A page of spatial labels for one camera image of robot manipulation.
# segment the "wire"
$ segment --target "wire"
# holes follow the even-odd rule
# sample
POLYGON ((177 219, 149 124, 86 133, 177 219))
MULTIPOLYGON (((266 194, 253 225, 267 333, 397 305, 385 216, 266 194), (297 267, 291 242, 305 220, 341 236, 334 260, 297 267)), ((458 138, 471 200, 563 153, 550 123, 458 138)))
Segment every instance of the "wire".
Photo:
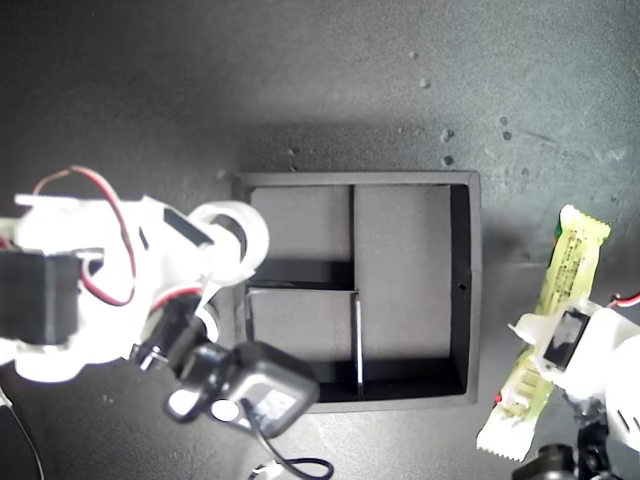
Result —
POLYGON ((627 297, 627 298, 621 298, 620 294, 616 293, 613 296, 613 300, 611 300, 611 303, 607 305, 607 307, 608 308, 612 308, 612 307, 627 308, 627 307, 633 307, 634 305, 638 305, 639 303, 640 303, 640 293, 637 293, 636 295, 632 297, 627 297))
POLYGON ((42 461, 40 460, 40 455, 38 454, 38 450, 36 450, 36 446, 34 445, 33 440, 31 440, 31 437, 27 433, 27 429, 24 428, 24 425, 20 421, 20 417, 18 417, 18 414, 13 409, 13 402, 9 399, 9 397, 7 397, 7 394, 4 393, 2 388, 0 388, 0 406, 3 406, 3 405, 9 409, 9 411, 11 412, 11 415, 13 415, 14 420, 20 427, 20 430, 22 431, 24 438, 26 438, 27 443, 29 444, 29 447, 31 447, 31 451, 33 452, 33 457, 35 458, 36 465, 38 466, 38 472, 40 472, 40 480, 44 480, 44 469, 42 468, 42 461))
POLYGON ((31 440, 31 437, 27 433, 27 430, 24 428, 24 425, 22 425, 22 422, 20 421, 20 417, 18 417, 18 414, 15 412, 13 407, 7 407, 7 408, 9 408, 11 415, 13 415, 13 418, 15 419, 16 423, 20 427, 20 430, 22 430, 22 434, 24 435, 24 438, 27 439, 27 443, 29 444, 29 447, 31 447, 31 451, 33 452, 33 457, 35 458, 36 465, 38 466, 38 472, 40 473, 40 480, 44 480, 44 469, 42 468, 42 460, 40 460, 40 455, 38 455, 38 451, 36 450, 36 446, 33 444, 33 440, 31 440))
POLYGON ((126 300, 118 300, 112 297, 108 293, 104 292, 95 283, 93 283, 93 280, 91 279, 91 274, 89 273, 89 265, 88 265, 89 260, 85 260, 82 264, 82 273, 81 273, 82 283, 84 284, 85 288, 89 293, 91 293, 94 297, 98 298, 104 303, 108 305, 112 305, 114 307, 124 307, 125 305, 128 305, 129 303, 131 303, 131 300, 133 300, 133 297, 136 292, 136 285, 135 285, 136 277, 137 277, 136 258, 135 258, 135 253, 133 251, 133 245, 131 244, 131 236, 129 235, 127 224, 124 220, 124 216, 122 215, 122 210, 120 209, 120 198, 118 197, 118 194, 113 189, 111 184, 107 181, 107 179, 105 179, 102 175, 100 175, 99 173, 89 168, 80 167, 78 165, 71 165, 65 168, 64 170, 60 170, 59 172, 53 173, 48 177, 45 177, 42 180, 40 180, 38 184, 35 186, 35 188, 33 189, 33 195, 40 195, 40 192, 42 191, 42 189, 49 182, 52 182, 59 178, 66 177, 67 175, 70 175, 72 173, 78 173, 88 178, 102 192, 102 195, 104 196, 105 200, 111 207, 111 210, 113 211, 116 217, 116 220, 118 221, 118 224, 120 226, 122 243, 124 244, 124 247, 127 250, 127 255, 129 257, 129 265, 131 267, 131 278, 132 278, 131 292, 129 293, 129 297, 126 300))
MULTIPOLYGON (((333 477, 335 469, 331 464, 331 462, 327 460, 323 460, 321 458, 312 458, 312 457, 293 458, 290 460, 285 459, 282 455, 280 455, 280 453, 278 453, 278 451, 273 447, 273 445, 271 445, 269 440, 267 440, 264 434, 262 433, 258 419, 254 415, 254 409, 253 409, 253 405, 251 405, 251 402, 249 402, 249 400, 247 400, 246 398, 243 398, 242 400, 240 400, 240 404, 242 405, 245 416, 249 420, 249 425, 251 425, 251 430, 253 431, 253 434, 256 436, 256 438, 258 439, 262 447, 269 453, 269 455, 271 455, 271 457, 276 462, 282 465, 282 468, 284 468, 287 472, 289 472, 290 474, 302 480, 330 480, 333 477), (294 465, 304 465, 304 464, 320 465, 327 469, 327 473, 325 473, 321 477, 314 476, 314 475, 309 475, 307 473, 304 473, 301 470, 298 470, 296 467, 294 467, 294 465)), ((256 478, 257 473, 255 473, 255 475, 254 473, 252 473, 253 476, 249 477, 250 480, 253 478, 256 478)))
POLYGON ((202 291, 201 285, 183 285, 180 287, 171 288, 160 295, 155 302, 151 305, 150 312, 156 311, 165 303, 173 300, 174 298, 181 297, 182 295, 189 295, 191 293, 200 293, 202 291))

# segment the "red wire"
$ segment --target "red wire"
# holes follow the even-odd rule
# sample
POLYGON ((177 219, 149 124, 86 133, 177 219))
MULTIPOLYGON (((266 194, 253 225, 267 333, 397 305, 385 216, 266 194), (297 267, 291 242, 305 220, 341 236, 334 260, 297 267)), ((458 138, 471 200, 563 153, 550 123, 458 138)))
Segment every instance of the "red wire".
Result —
POLYGON ((82 283, 89 293, 91 293, 93 296, 103 301, 104 303, 112 305, 114 307, 124 307, 125 305, 131 303, 131 300, 133 300, 136 291, 135 280, 138 272, 136 267, 135 253, 131 244, 131 237, 129 235, 129 231, 127 230, 127 224, 124 220, 124 216, 122 215, 122 211, 120 210, 120 206, 118 205, 120 199, 118 198, 117 193, 115 192, 113 187, 111 187, 109 182, 102 175, 89 168, 71 165, 64 170, 60 170, 59 172, 56 172, 40 180, 40 182, 38 182, 38 184, 34 188, 33 194, 39 195, 40 191, 47 183, 58 178, 65 177, 71 173, 78 173, 91 180, 91 182, 100 189, 105 200, 111 207, 111 210, 113 211, 118 224, 120 225, 122 243, 124 244, 124 247, 127 250, 127 255, 129 256, 129 265, 131 267, 131 277, 133 282, 129 297, 124 301, 118 300, 108 293, 104 292, 101 288, 96 286, 96 284, 91 280, 91 277, 85 275, 84 272, 81 275, 82 283))
POLYGON ((609 304, 610 307, 633 307, 640 303, 640 293, 627 298, 620 298, 620 295, 616 295, 615 298, 609 304))
POLYGON ((174 298, 180 297, 182 295, 188 295, 190 293, 200 293, 201 291, 202 291, 202 288, 200 287, 184 287, 184 288, 177 288, 176 290, 172 290, 164 294, 163 296, 161 296, 155 302, 153 302, 153 305, 151 305, 150 312, 156 311, 162 305, 169 302, 170 300, 173 300, 174 298))

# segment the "yellow snack wrapper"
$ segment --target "yellow snack wrapper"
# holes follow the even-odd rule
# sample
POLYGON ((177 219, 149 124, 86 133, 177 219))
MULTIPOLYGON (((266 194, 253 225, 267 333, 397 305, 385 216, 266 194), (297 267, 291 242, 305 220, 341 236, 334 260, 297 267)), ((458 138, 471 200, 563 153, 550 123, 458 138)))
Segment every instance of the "yellow snack wrapper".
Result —
MULTIPOLYGON (((590 295, 600 245, 610 231, 608 225, 571 205, 560 211, 556 244, 536 314, 553 314, 565 302, 590 295)), ((553 392, 553 384, 544 380, 533 365, 532 353, 533 348, 529 347, 516 360, 478 434, 477 448, 520 462, 531 448, 536 423, 553 392)))

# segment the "dark gray table surface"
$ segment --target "dark gray table surface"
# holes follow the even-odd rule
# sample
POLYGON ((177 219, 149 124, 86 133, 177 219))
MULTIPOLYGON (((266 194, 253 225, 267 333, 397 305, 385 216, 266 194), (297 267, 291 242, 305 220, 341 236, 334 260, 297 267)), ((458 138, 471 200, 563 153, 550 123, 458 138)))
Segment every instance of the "dark gray table surface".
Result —
MULTIPOLYGON (((329 458, 339 480, 506 479, 516 464, 476 451, 475 436, 520 348, 506 325, 535 304, 564 204, 613 227, 594 298, 640 288, 638 25, 631 0, 6 1, 2 213, 68 163, 99 168, 125 197, 185 210, 226 198, 225 172, 237 170, 478 170, 478 404, 309 415, 277 445, 329 458)), ((230 317, 222 329, 230 342, 230 317)), ((266 459, 223 426, 165 418, 173 380, 162 372, 121 362, 42 386, 9 366, 0 385, 49 480, 243 479, 266 459)), ((0 478, 35 479, 3 415, 0 478)), ((556 396, 535 444, 575 431, 556 396)), ((612 452, 640 478, 636 454, 612 452)))

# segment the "black tray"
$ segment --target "black tray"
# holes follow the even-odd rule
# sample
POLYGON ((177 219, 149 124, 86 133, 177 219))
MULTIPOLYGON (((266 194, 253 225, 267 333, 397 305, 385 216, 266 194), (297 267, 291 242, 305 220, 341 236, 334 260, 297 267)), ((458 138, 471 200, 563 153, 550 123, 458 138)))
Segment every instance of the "black tray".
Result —
POLYGON ((472 172, 251 174, 270 253, 235 291, 238 341, 313 366, 315 411, 476 401, 480 181, 472 172))

